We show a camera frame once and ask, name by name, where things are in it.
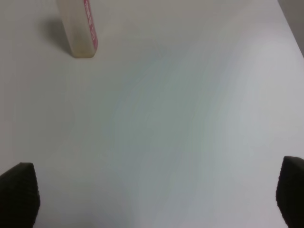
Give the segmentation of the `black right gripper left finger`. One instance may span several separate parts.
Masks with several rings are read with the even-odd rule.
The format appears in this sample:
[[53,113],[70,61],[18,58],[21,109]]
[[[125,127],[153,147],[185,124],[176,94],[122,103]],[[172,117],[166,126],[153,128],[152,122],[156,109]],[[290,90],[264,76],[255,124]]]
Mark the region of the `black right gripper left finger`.
[[35,168],[21,162],[0,176],[0,226],[32,228],[40,207]]

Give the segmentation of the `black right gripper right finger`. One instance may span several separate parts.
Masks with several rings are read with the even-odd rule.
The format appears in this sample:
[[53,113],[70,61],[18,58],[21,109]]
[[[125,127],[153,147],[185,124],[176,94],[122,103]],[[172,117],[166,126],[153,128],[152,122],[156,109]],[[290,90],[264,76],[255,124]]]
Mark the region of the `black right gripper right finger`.
[[289,228],[304,227],[304,160],[285,156],[276,188],[276,202]]

